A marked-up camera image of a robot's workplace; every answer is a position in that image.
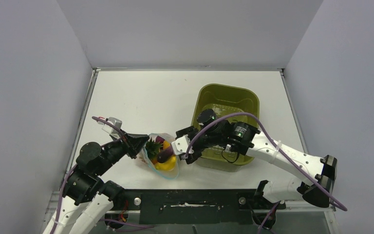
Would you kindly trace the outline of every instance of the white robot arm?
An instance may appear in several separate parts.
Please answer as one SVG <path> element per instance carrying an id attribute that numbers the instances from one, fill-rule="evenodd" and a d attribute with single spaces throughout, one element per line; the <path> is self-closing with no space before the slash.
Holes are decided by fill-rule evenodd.
<path id="1" fill-rule="evenodd" d="M 76 220 L 81 215 L 82 211 L 88 206 L 89 202 L 74 204 L 75 201 L 70 197 L 65 197 L 62 201 L 59 219 L 56 222 L 57 226 L 54 230 L 54 234 L 68 234 L 71 232 Z M 52 227 L 54 226 L 55 217 L 58 211 L 55 211 L 48 225 L 46 226 L 43 234 L 50 234 Z"/>
<path id="2" fill-rule="evenodd" d="M 264 132 L 252 125 L 244 122 L 230 123 L 224 118 L 217 119 L 212 109 L 202 111 L 197 122 L 201 131 L 194 126 L 182 129 L 176 132 L 177 139 L 171 143 L 173 152 L 185 159 L 187 164 L 197 160 L 204 149 L 218 145 L 225 148 L 226 152 L 237 152 L 267 161 L 296 177 L 274 182 L 261 181 L 259 189 L 263 190 L 263 197 L 268 201 L 274 203 L 303 198 L 312 205 L 329 207 L 329 197 L 307 176 L 314 178 L 317 184 L 331 193 L 336 179 L 336 158 L 329 155 L 312 156 L 297 151 L 269 139 Z M 158 162 L 165 161 L 166 157 L 164 154 L 159 155 Z"/>
<path id="3" fill-rule="evenodd" d="M 82 212 L 71 230 L 71 234 L 87 234 L 97 222 L 111 210 L 114 203 L 104 194 L 97 194 L 91 204 Z"/>

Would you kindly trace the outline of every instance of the red wire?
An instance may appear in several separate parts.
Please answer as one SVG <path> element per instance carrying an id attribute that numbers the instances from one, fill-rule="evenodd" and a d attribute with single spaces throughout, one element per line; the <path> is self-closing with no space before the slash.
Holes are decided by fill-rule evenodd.
<path id="1" fill-rule="evenodd" d="M 128 201 L 126 200 L 125 201 L 125 206 L 124 206 L 124 209 L 121 211 L 121 214 L 120 214 L 120 218 L 123 219 L 124 218 L 124 212 L 127 211 L 128 209 Z"/>

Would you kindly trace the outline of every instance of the metal bolt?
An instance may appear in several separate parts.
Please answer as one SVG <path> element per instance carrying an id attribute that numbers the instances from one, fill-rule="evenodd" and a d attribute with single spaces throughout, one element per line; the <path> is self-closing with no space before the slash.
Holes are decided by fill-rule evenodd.
<path id="1" fill-rule="evenodd" d="M 240 197 L 240 198 L 239 198 L 239 204 L 240 204 L 240 205 L 244 205 L 244 204 L 246 204 L 246 198 L 244 198 L 244 197 Z"/>
<path id="2" fill-rule="evenodd" d="M 139 197 L 136 197 L 134 199 L 134 205 L 139 206 L 141 204 L 141 199 Z"/>

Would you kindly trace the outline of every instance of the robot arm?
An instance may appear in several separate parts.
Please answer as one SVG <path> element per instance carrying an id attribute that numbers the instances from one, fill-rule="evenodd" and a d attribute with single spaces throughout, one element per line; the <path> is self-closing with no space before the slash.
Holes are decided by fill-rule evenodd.
<path id="1" fill-rule="evenodd" d="M 54 214 L 44 234 L 86 234 L 115 202 L 123 201 L 124 189 L 112 181 L 104 183 L 99 176 L 125 155 L 136 158 L 150 137 L 120 130 L 122 122 L 115 118 L 95 119 L 104 123 L 103 130 L 114 141 L 103 146 L 89 142 L 80 149 L 77 166 L 66 180 L 64 190 L 60 191 L 63 199 L 61 209 L 56 211 L 60 212 L 60 217 L 55 221 Z M 51 232 L 55 222 L 56 228 Z"/>
<path id="2" fill-rule="evenodd" d="M 213 110 L 202 111 L 197 122 L 203 129 L 217 119 Z M 333 190 L 336 179 L 337 160 L 332 156 L 317 157 L 297 151 L 289 146 L 275 141 L 274 147 L 266 135 L 256 127 L 244 122 L 230 123 L 227 120 L 219 121 L 200 135 L 193 143 L 188 156 L 186 154 L 190 141 L 198 135 L 198 129 L 194 126 L 178 131 L 177 139 L 172 142 L 172 148 L 176 155 L 185 159 L 187 164 L 196 161 L 202 151 L 212 146 L 221 146 L 226 152 L 237 152 L 242 155 L 252 156 L 267 161 L 297 177 L 299 180 L 284 179 L 278 182 L 261 181 L 258 191 L 270 202 L 285 199 L 304 200 L 318 207 L 329 207 L 329 197 L 306 178 L 295 166 L 289 162 L 280 152 L 283 150 L 300 169 L 310 177 L 317 180 L 329 193 Z"/>

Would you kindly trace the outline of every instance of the yellow bell pepper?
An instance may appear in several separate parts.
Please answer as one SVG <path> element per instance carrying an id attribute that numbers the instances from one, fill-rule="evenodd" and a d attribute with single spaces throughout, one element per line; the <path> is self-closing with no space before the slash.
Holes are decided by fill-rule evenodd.
<path id="1" fill-rule="evenodd" d="M 171 171 L 174 169 L 176 162 L 177 162 L 176 155 L 173 155 L 165 163 L 157 162 L 154 166 L 157 170 Z"/>

